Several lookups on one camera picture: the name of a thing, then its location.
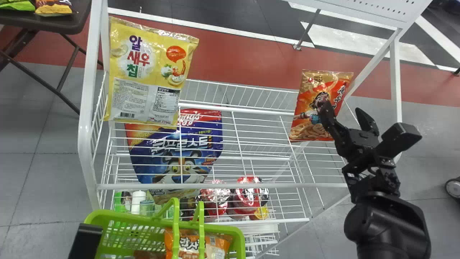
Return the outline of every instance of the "white wire shelf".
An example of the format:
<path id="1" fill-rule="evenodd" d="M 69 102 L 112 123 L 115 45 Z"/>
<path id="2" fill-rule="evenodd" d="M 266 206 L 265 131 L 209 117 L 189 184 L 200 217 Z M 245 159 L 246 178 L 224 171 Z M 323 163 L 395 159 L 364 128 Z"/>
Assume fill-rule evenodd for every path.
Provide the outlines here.
<path id="1" fill-rule="evenodd" d="M 103 133 L 106 91 L 105 87 L 100 89 L 93 115 L 91 139 L 93 163 L 98 147 L 103 146 L 101 142 L 107 143 L 102 175 L 96 180 L 101 208 L 115 209 L 117 205 L 114 194 L 118 191 L 147 192 L 153 188 L 268 188 L 268 218 L 250 220 L 246 216 L 235 220 L 223 214 L 214 217 L 211 222 L 238 226 L 247 239 L 247 255 L 253 258 L 270 245 L 276 244 L 279 233 L 288 232 L 287 224 L 309 222 L 313 215 L 330 206 L 328 203 L 347 193 L 340 170 L 345 163 L 333 143 L 292 143 L 289 140 L 297 91 L 187 80 L 181 92 L 180 108 L 220 110 L 223 150 L 210 166 L 211 170 L 203 183 L 182 184 L 143 184 L 138 181 L 139 174 L 136 174 L 131 162 L 124 123 L 111 121 L 108 123 L 107 136 Z M 182 144 L 179 144 L 179 149 L 181 152 L 193 150 L 183 148 Z M 172 155 L 165 157 L 179 158 Z M 237 182 L 238 178 L 245 176 L 259 177 L 262 183 Z M 224 183 L 212 183 L 215 179 Z M 273 248 L 268 253 L 277 255 L 278 251 Z"/>

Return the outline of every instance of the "white metal frame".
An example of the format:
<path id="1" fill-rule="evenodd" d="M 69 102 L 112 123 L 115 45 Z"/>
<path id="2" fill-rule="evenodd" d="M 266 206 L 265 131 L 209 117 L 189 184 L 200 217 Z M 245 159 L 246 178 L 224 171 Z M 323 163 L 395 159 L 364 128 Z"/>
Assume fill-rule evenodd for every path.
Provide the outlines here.
<path id="1" fill-rule="evenodd" d="M 288 0 L 313 8 L 344 14 L 384 25 L 396 27 L 395 32 L 351 83 L 345 101 L 369 76 L 377 64 L 390 51 L 391 99 L 395 105 L 394 119 L 402 122 L 401 73 L 399 68 L 399 39 L 426 9 L 431 0 Z"/>
<path id="2" fill-rule="evenodd" d="M 387 43 L 356 77 L 350 94 L 390 50 L 392 99 L 396 106 L 396 120 L 401 121 L 398 40 L 424 10 L 429 0 L 417 1 L 417 8 L 410 9 L 415 12 L 408 12 L 406 17 L 410 16 L 410 18 L 406 20 L 393 16 L 385 17 L 381 13 L 365 10 L 364 7 L 353 6 L 353 3 L 356 2 L 366 3 L 360 0 L 292 0 L 292 2 L 398 27 Z M 405 1 L 388 0 L 386 2 L 397 4 L 397 2 Z M 215 224 L 240 227 L 246 236 L 247 252 L 252 254 L 249 258 L 257 259 L 264 254 L 277 255 L 279 244 L 301 231 L 311 219 L 348 198 L 344 195 L 331 197 L 335 190 L 346 190 L 346 184 L 340 173 L 340 168 L 345 163 L 337 155 L 333 145 L 321 141 L 292 143 L 288 138 L 297 91 L 200 80 L 187 80 L 187 85 L 181 93 L 179 107 L 221 110 L 224 152 L 214 163 L 211 173 L 202 184 L 183 183 L 179 185 L 180 187 L 178 184 L 140 184 L 129 162 L 124 127 L 120 127 L 121 123 L 113 121 L 109 121 L 108 126 L 103 122 L 107 108 L 110 53 L 107 8 L 107 0 L 92 2 L 88 32 L 88 39 L 91 43 L 87 46 L 78 131 L 78 153 L 93 209 L 106 207 L 112 209 L 115 190 L 173 187 L 184 189 L 257 188 L 263 186 L 270 189 L 270 200 L 267 204 L 270 211 L 268 219 L 233 220 L 223 215 L 215 222 Z M 98 89 L 99 85 L 96 85 L 99 37 L 105 65 L 100 89 Z M 197 94 L 198 90 L 205 93 L 204 98 L 201 99 L 202 96 Z M 107 127 L 108 137 L 105 140 L 103 132 Z M 96 170 L 94 162 L 97 150 L 105 142 L 107 147 L 103 168 Z M 96 179 L 100 171 L 102 175 L 100 179 Z M 244 175 L 257 175 L 264 179 L 264 183 L 236 183 L 236 179 Z M 223 178 L 226 183 L 211 184 L 210 181 L 215 178 Z M 288 232 L 287 224 L 300 225 L 295 228 L 294 232 Z M 284 225 L 285 231 L 279 229 L 279 225 Z"/>

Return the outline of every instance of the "barcode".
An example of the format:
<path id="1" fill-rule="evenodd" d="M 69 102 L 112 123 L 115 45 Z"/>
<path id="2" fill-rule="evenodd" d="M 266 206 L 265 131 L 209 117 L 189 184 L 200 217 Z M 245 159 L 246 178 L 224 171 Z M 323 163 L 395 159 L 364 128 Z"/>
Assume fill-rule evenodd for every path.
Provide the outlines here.
<path id="1" fill-rule="evenodd" d="M 120 112 L 120 117 L 134 118 L 134 113 Z"/>

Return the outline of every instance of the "red floor stripe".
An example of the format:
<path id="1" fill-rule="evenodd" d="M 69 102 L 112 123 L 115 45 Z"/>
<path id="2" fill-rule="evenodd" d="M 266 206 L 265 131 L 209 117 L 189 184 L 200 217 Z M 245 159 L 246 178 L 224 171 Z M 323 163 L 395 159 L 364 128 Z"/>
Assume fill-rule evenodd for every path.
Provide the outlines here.
<path id="1" fill-rule="evenodd" d="M 304 47 L 295 51 L 289 44 L 173 24 L 121 17 L 146 26 L 186 33 L 200 39 L 194 53 L 189 78 L 265 87 L 298 89 L 302 69 L 352 71 L 355 75 L 370 58 Z M 5 26 L 0 46 L 20 28 Z M 86 46 L 88 23 L 78 35 L 70 37 Z M 40 32 L 16 57 L 22 62 L 67 65 L 72 46 L 60 35 Z M 74 66 L 83 67 L 79 54 Z M 402 100 L 460 107 L 460 78 L 448 71 L 401 64 Z M 390 64 L 382 61 L 354 93 L 356 96 L 390 99 Z"/>

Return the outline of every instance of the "black robotic arm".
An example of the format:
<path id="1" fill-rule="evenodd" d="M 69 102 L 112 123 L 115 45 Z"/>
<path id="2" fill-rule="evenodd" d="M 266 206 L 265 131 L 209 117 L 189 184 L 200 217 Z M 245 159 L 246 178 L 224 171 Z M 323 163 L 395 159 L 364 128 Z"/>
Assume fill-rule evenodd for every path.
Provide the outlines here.
<path id="1" fill-rule="evenodd" d="M 330 102 L 319 113 L 348 164 L 342 173 L 355 206 L 345 218 L 346 237 L 356 243 L 359 259 L 428 259 L 431 242 L 422 210 L 399 198 L 401 183 L 393 158 L 422 137 L 409 124 L 396 123 L 382 134 L 376 122 L 356 108 L 361 127 L 349 129 L 335 118 Z"/>

